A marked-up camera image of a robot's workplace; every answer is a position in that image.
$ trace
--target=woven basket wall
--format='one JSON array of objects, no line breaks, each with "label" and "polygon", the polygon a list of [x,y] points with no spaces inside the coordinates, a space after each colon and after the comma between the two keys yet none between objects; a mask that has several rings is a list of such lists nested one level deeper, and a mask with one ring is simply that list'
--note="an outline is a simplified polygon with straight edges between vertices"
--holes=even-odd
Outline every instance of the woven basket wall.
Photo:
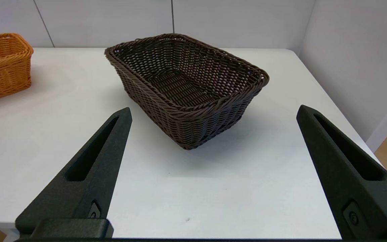
[{"label": "woven basket wall", "polygon": [[182,34],[107,48],[128,95],[177,144],[190,150],[241,119],[268,74]]},{"label": "woven basket wall", "polygon": [[31,86],[33,52],[19,34],[0,34],[0,97]]}]

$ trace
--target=wall seam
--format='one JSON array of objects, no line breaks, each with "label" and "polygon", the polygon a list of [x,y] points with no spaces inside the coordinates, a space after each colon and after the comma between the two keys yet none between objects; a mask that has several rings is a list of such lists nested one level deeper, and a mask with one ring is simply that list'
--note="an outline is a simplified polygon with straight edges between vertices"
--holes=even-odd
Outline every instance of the wall seam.
[{"label": "wall seam", "polygon": [[41,21],[43,22],[44,28],[46,29],[47,35],[49,36],[50,42],[52,43],[52,46],[55,48],[55,44],[53,43],[52,37],[50,36],[49,30],[47,29],[46,23],[44,22],[43,16],[41,15],[40,10],[38,9],[37,3],[34,1],[35,8],[37,8],[38,14],[40,15]]}]

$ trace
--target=white table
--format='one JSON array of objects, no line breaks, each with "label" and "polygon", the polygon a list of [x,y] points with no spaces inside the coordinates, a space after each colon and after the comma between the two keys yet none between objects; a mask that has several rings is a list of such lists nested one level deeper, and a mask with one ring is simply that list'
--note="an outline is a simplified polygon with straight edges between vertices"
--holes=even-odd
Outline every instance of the white table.
[{"label": "white table", "polygon": [[322,112],[364,141],[292,51],[226,49],[270,83],[230,130],[186,151],[123,89],[103,48],[35,48],[32,86],[0,99],[0,228],[115,111],[131,108],[108,219],[114,237],[339,239],[295,116]]}]

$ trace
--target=orange wicker basket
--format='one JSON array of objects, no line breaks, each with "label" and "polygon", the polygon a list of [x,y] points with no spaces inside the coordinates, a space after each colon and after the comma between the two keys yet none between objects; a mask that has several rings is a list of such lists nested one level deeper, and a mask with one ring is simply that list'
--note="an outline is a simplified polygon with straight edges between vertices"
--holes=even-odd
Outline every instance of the orange wicker basket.
[{"label": "orange wicker basket", "polygon": [[0,97],[31,86],[33,52],[19,34],[0,34]]}]

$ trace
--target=rectangular basket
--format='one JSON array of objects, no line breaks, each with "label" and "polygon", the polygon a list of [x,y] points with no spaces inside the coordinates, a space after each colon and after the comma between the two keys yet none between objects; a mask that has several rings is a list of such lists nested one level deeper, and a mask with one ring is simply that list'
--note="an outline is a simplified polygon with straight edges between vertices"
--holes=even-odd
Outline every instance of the rectangular basket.
[{"label": "rectangular basket", "polygon": [[105,55],[128,95],[186,150],[234,125],[269,81],[264,70],[182,34],[121,43]]},{"label": "rectangular basket", "polygon": [[31,86],[33,52],[19,34],[0,34],[0,97]]}]

